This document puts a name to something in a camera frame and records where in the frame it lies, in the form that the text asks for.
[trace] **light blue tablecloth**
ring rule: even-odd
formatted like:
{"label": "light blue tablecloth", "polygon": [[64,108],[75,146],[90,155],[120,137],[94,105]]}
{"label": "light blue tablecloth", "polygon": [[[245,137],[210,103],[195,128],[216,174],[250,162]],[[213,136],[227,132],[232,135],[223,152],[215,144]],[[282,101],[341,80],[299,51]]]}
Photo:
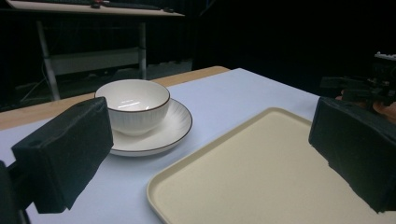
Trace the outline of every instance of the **light blue tablecloth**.
{"label": "light blue tablecloth", "polygon": [[[31,204],[27,211],[32,223],[161,223],[149,206],[146,186],[162,169],[269,107],[284,108],[312,120],[318,100],[316,95],[244,69],[172,86],[169,91],[193,117],[184,141],[149,157],[108,155],[71,210],[38,214]],[[10,148],[47,121],[1,131],[0,160],[6,165],[14,162]]]}

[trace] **black foam pad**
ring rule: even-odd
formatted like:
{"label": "black foam pad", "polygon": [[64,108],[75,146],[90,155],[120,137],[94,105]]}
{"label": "black foam pad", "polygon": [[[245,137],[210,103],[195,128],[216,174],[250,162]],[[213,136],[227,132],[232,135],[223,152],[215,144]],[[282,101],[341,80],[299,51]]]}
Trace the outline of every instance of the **black foam pad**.
{"label": "black foam pad", "polygon": [[70,209],[113,146],[106,99],[73,105],[12,147],[38,213]]}
{"label": "black foam pad", "polygon": [[352,103],[320,97],[309,143],[377,213],[396,209],[396,125]]}

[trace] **beige tray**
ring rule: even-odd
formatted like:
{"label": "beige tray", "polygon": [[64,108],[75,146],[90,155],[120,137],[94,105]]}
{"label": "beige tray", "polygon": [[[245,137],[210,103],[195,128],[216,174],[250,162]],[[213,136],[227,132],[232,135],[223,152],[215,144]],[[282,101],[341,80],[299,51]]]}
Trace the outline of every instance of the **beige tray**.
{"label": "beige tray", "polygon": [[377,214],[308,143],[311,122],[271,108],[155,175],[165,223],[396,223]]}

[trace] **tray rim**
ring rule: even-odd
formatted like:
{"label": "tray rim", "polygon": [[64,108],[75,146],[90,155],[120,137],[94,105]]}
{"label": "tray rim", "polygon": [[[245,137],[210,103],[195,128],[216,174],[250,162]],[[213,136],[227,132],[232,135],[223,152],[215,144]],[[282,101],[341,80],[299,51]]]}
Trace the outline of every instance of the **tray rim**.
{"label": "tray rim", "polygon": [[157,216],[161,219],[162,222],[164,223],[171,223],[169,220],[166,219],[166,217],[160,213],[160,208],[156,206],[154,200],[151,197],[150,191],[155,188],[156,183],[161,183],[161,181],[165,180],[168,176],[171,176],[175,174],[180,168],[184,168],[187,165],[189,165],[192,161],[199,160],[201,157],[203,157],[207,152],[213,150],[216,148],[216,146],[219,146],[223,142],[225,142],[227,139],[230,139],[237,135],[239,132],[245,130],[248,128],[250,125],[254,124],[256,121],[264,118],[265,116],[271,114],[271,113],[281,113],[284,115],[287,115],[293,119],[298,120],[301,122],[303,125],[307,125],[310,127],[312,125],[312,121],[305,119],[303,117],[300,117],[292,112],[290,112],[287,109],[281,108],[281,107],[268,107],[264,109],[262,112],[259,114],[247,119],[246,121],[242,122],[239,125],[236,125],[234,128],[232,128],[230,131],[222,134],[218,138],[214,139],[213,141],[205,144],[204,146],[198,148],[196,151],[192,152],[191,154],[181,158],[178,161],[175,161],[171,165],[165,167],[162,169],[160,172],[158,172],[155,176],[153,176],[146,187],[146,197],[148,199],[148,204],[151,207],[151,209],[157,214]]}

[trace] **table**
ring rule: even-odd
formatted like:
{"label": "table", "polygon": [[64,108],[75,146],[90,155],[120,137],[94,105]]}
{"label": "table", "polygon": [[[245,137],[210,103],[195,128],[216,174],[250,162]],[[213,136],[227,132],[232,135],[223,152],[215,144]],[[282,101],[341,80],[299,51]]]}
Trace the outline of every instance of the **table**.
{"label": "table", "polygon": [[[44,11],[44,12],[62,12],[67,13],[69,17],[73,18],[77,14],[85,14],[90,16],[95,15],[117,15],[124,17],[184,17],[178,13],[168,13],[163,10],[143,10],[130,8],[114,8],[101,7],[91,8],[90,6],[66,5],[66,4],[49,4],[38,2],[23,2],[6,0],[12,7],[27,11]],[[94,69],[102,69],[111,66],[121,66],[133,63],[139,63],[141,77],[147,78],[146,75],[146,23],[139,22],[139,43],[138,49],[120,49],[107,50],[90,53],[78,53],[70,55],[50,55],[47,41],[41,20],[36,21],[36,28],[40,46],[42,49],[42,56],[46,67],[47,76],[49,79],[49,87],[52,94],[52,100],[60,100],[56,75],[67,73],[76,73],[82,71],[89,71]]]}
{"label": "table", "polygon": [[[193,124],[186,138],[173,149],[149,157],[126,158],[109,154],[71,210],[61,214],[38,214],[32,204],[27,209],[32,223],[161,223],[149,207],[146,186],[162,169],[270,107],[283,108],[312,120],[318,100],[314,94],[244,69],[216,66],[155,81],[167,86],[172,98],[190,110]],[[0,123],[7,118],[14,120],[0,131],[0,160],[10,165],[15,160],[9,148],[68,106],[90,98],[92,94],[1,113]],[[19,115],[23,121],[16,121]],[[366,208],[370,218],[382,218],[380,223],[396,220],[394,212],[378,215],[368,209],[368,205]],[[290,217],[288,223],[292,223],[294,215],[285,216]],[[373,221],[360,217],[330,218],[340,219],[346,223]]]}

